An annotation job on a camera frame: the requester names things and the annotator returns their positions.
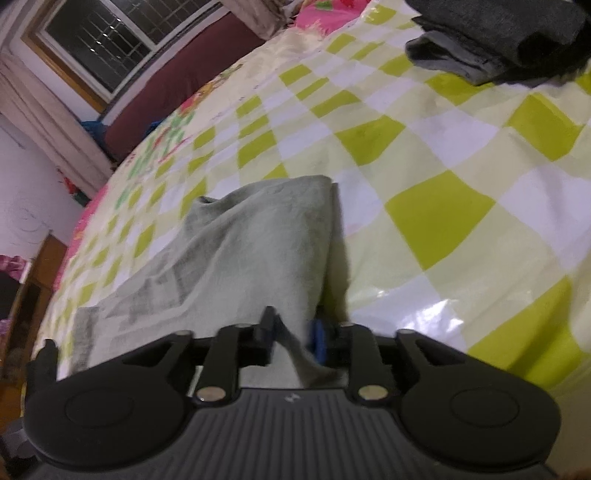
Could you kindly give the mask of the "light green pants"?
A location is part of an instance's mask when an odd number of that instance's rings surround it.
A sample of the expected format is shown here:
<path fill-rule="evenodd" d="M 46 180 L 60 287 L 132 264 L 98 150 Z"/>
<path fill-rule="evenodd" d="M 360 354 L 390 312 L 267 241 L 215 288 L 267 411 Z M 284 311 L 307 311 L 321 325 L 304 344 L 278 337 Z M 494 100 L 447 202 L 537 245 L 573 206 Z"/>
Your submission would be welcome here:
<path fill-rule="evenodd" d="M 200 197 L 173 239 L 109 296 L 77 310 L 71 373 L 178 331 L 209 337 L 259 321 L 283 323 L 273 362 L 249 367 L 249 387 L 329 385 L 338 375 L 308 352 L 334 231 L 335 189 L 325 176 L 256 182 Z"/>

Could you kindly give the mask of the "green checkered bed sheet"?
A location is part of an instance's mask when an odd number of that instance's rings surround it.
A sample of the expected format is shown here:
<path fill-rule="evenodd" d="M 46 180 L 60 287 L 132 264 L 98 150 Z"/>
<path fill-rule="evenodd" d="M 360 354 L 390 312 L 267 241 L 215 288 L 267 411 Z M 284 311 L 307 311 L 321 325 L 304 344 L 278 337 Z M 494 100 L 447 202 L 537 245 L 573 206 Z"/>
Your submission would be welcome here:
<path fill-rule="evenodd" d="M 269 43 L 173 112 L 87 210 L 39 331 L 72 328 L 175 235 L 201 195 L 325 175 L 353 321 L 413 328 L 557 395 L 590 378 L 590 77 L 474 87 L 414 66 L 401 1 L 290 57 Z"/>

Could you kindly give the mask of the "wooden side cabinet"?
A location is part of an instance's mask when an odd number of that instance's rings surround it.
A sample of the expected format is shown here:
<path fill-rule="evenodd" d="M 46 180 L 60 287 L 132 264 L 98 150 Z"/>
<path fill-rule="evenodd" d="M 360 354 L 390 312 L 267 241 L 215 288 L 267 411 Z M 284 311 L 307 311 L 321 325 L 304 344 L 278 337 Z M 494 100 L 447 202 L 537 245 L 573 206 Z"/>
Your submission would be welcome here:
<path fill-rule="evenodd" d="M 2 382 L 17 385 L 24 381 L 66 250 L 66 245 L 49 233 L 24 275 L 7 317 L 7 331 L 1 335 Z"/>

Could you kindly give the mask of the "maroon sofa bench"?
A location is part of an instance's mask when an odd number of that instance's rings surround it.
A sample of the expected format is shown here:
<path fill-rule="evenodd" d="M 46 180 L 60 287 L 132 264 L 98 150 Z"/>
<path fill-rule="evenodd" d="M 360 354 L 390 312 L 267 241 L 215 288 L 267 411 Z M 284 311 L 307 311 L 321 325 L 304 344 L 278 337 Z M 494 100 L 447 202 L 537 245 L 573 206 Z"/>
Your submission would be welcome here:
<path fill-rule="evenodd" d="M 116 161 L 124 160 L 150 125 L 165 119 L 199 88 L 260 45 L 263 39 L 231 13 L 207 26 L 156 71 L 106 127 L 108 154 Z"/>

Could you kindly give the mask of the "beige left curtain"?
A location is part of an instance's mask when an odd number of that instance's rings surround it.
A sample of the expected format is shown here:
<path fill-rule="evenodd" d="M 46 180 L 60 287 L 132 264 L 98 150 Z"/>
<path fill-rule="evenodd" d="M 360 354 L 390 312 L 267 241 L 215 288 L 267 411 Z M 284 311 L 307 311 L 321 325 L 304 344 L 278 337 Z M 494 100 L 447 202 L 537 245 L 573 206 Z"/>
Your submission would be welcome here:
<path fill-rule="evenodd" d="M 111 163 L 69 109 L 24 63 L 1 52 L 1 114 L 87 197 L 112 175 Z"/>

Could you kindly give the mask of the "beige curtain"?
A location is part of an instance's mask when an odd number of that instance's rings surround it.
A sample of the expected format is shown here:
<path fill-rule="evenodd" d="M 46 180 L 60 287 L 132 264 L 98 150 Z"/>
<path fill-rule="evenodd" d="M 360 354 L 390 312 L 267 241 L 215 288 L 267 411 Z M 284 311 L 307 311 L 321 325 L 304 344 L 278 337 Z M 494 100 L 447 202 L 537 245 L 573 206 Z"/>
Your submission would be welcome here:
<path fill-rule="evenodd" d="M 1 52 L 1 114 L 87 197 L 112 175 L 111 163 L 69 109 L 24 63 Z"/>
<path fill-rule="evenodd" d="M 301 7 L 297 0 L 221 0 L 221 5 L 257 37 L 270 40 Z"/>

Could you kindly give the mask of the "beige right curtain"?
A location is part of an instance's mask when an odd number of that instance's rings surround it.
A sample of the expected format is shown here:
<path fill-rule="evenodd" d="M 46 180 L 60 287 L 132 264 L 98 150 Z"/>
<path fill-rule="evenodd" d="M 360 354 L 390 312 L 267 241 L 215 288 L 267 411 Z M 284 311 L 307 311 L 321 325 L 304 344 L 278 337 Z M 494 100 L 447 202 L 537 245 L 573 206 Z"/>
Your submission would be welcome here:
<path fill-rule="evenodd" d="M 221 5 L 257 37 L 270 40 L 301 7 L 297 0 L 221 0 Z"/>

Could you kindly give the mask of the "barred window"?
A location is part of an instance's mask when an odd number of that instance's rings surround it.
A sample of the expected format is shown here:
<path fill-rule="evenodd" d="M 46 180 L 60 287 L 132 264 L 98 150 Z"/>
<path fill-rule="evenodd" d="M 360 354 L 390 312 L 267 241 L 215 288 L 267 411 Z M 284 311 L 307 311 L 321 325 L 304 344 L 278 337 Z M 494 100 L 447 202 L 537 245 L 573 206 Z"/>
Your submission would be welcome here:
<path fill-rule="evenodd" d="M 223 14 L 217 1 L 44 1 L 22 41 L 101 114 L 156 58 Z"/>

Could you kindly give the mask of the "dark grey folded garment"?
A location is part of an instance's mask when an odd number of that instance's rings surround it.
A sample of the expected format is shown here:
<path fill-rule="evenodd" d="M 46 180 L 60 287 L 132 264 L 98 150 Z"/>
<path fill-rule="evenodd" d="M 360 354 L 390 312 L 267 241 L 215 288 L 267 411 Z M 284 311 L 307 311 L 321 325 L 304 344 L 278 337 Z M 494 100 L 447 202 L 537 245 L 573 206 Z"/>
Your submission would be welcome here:
<path fill-rule="evenodd" d="M 411 1 L 450 28 L 522 68 L 572 67 L 590 58 L 590 18 L 571 1 Z"/>

